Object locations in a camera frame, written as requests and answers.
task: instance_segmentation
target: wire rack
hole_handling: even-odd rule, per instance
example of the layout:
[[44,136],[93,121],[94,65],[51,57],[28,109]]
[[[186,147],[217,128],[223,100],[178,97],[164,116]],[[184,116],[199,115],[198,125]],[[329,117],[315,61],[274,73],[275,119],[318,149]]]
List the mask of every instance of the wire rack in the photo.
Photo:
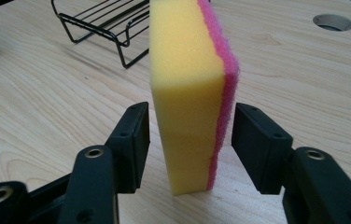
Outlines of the wire rack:
[[[149,0],[105,0],[74,16],[58,13],[54,0],[51,0],[51,4],[73,43],[77,44],[92,35],[102,36],[115,43],[124,68],[131,67],[148,54],[149,49],[145,49],[126,62],[122,49],[130,47],[131,41],[148,29]],[[74,38],[67,24],[75,25],[88,32]]]

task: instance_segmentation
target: wood grain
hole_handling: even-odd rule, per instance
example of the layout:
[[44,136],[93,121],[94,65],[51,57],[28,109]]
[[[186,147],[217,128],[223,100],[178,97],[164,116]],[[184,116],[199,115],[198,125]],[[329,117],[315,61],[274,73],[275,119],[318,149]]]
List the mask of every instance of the wood grain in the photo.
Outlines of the wood grain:
[[[312,21],[324,13],[351,20],[351,1],[212,5],[241,63],[236,101],[265,111],[294,147],[329,152],[351,177],[351,30],[327,31]],[[141,37],[127,57],[147,47],[148,35]],[[236,158],[231,125],[214,189],[170,195],[148,57],[125,70],[102,37],[72,44],[49,1],[0,7],[0,182],[19,180],[33,190],[69,173],[82,148],[103,144],[125,108],[142,101],[150,103],[151,145],[142,188],[119,196],[122,223],[286,222],[282,196],[259,195]]]

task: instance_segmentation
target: sponge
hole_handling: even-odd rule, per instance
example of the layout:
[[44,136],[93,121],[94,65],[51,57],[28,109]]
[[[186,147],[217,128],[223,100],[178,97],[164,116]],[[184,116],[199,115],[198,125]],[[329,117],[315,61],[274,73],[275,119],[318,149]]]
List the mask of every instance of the sponge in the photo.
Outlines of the sponge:
[[151,0],[151,90],[173,195],[213,188],[239,66],[207,0]]

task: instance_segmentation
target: yellow foam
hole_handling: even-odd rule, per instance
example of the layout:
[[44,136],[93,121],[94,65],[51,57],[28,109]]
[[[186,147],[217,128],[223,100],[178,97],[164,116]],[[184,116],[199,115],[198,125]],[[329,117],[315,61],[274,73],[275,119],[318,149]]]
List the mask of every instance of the yellow foam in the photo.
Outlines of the yellow foam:
[[194,0],[151,0],[151,89],[171,191],[206,190],[225,83]]

